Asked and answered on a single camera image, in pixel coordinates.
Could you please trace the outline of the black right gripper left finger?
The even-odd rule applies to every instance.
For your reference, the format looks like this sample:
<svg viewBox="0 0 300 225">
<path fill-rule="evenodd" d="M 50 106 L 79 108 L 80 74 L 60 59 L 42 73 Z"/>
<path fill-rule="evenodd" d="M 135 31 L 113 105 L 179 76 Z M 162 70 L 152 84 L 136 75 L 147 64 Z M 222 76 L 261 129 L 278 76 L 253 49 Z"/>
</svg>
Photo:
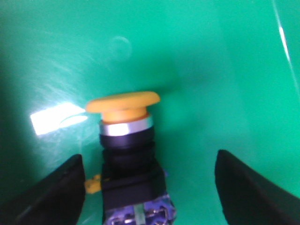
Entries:
<svg viewBox="0 0 300 225">
<path fill-rule="evenodd" d="M 0 206 L 2 225 L 75 225 L 85 200 L 80 154 L 71 156 L 39 183 Z"/>
</svg>

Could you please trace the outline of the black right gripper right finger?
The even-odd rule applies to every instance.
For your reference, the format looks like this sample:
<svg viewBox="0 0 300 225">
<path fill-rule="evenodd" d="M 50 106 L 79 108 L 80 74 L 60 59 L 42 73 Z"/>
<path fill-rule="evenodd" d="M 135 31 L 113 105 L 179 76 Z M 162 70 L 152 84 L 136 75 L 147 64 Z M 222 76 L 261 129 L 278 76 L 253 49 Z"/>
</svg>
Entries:
<svg viewBox="0 0 300 225">
<path fill-rule="evenodd" d="M 300 199 L 227 150 L 219 150 L 215 184 L 229 225 L 298 225 Z"/>
</svg>

